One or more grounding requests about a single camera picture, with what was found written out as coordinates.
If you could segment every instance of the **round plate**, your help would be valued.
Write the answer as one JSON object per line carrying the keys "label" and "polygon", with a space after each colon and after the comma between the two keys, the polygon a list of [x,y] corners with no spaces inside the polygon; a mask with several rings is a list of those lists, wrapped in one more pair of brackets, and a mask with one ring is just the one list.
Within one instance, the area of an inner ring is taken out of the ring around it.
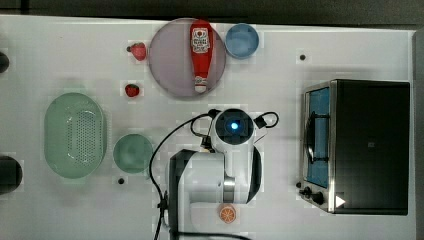
{"label": "round plate", "polygon": [[207,93],[216,86],[224,73],[225,46],[214,30],[215,45],[207,90],[203,93],[194,90],[190,26],[195,20],[181,18],[166,24],[153,37],[149,48],[149,66],[153,77],[162,88],[178,97],[193,97]]}

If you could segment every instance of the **light blue bowl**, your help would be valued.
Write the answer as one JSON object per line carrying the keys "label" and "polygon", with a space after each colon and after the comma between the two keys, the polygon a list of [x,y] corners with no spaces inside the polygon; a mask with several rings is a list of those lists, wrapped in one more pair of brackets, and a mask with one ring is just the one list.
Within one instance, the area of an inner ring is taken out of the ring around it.
{"label": "light blue bowl", "polygon": [[245,23],[239,23],[227,32],[225,37],[227,52],[237,59],[250,57],[259,46],[259,36],[256,30]]}

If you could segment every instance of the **ketchup label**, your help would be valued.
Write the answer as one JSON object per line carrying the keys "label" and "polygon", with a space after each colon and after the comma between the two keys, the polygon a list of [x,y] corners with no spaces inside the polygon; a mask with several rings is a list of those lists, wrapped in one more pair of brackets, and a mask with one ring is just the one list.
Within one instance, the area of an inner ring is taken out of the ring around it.
{"label": "ketchup label", "polygon": [[210,48],[208,29],[193,28],[191,46],[195,53],[207,53]]}
{"label": "ketchup label", "polygon": [[206,86],[206,85],[208,85],[206,78],[202,78],[200,76],[196,76],[194,78],[194,83],[195,83],[196,86]]}

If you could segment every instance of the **teal bowl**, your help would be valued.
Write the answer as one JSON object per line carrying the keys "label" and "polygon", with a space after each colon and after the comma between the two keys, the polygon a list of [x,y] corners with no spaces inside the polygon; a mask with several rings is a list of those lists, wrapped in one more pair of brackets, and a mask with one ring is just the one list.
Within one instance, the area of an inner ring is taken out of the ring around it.
{"label": "teal bowl", "polygon": [[150,141],[140,134],[123,136],[115,144],[113,160],[127,173],[140,173],[149,167],[153,148]]}

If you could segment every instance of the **white tabletop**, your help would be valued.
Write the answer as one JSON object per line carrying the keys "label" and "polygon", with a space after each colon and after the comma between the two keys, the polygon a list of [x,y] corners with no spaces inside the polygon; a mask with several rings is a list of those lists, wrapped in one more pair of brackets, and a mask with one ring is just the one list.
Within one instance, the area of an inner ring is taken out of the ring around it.
{"label": "white tabletop", "polygon": [[[193,204],[199,230],[263,240],[415,239],[412,150],[408,216],[327,214],[301,200],[294,186],[302,90],[335,78],[412,82],[412,31],[254,25],[261,42],[256,54],[243,61],[228,56],[219,86],[203,98],[186,100],[168,95],[152,78],[147,61],[136,62],[126,52],[132,42],[148,44],[165,23],[0,16],[0,51],[11,60],[0,75],[0,153],[19,160],[24,169],[23,184],[0,196],[0,239],[151,239],[157,194],[143,174],[117,168],[114,144],[126,133],[139,132],[156,146],[183,121],[228,106],[252,114],[276,111],[280,123],[257,146],[264,177],[256,198],[236,206],[232,224],[219,220],[217,204]],[[221,37],[231,27],[213,26]],[[305,61],[299,60],[301,54]],[[123,87],[129,82],[143,86],[144,96],[126,98]],[[96,100],[108,120],[106,156],[83,181],[61,179],[43,154],[45,110],[55,97],[72,91]],[[185,128],[164,145],[154,165],[163,188],[169,158],[182,148],[199,149],[199,143]],[[120,177],[126,184],[117,184]],[[165,230],[161,235],[168,238]]]}

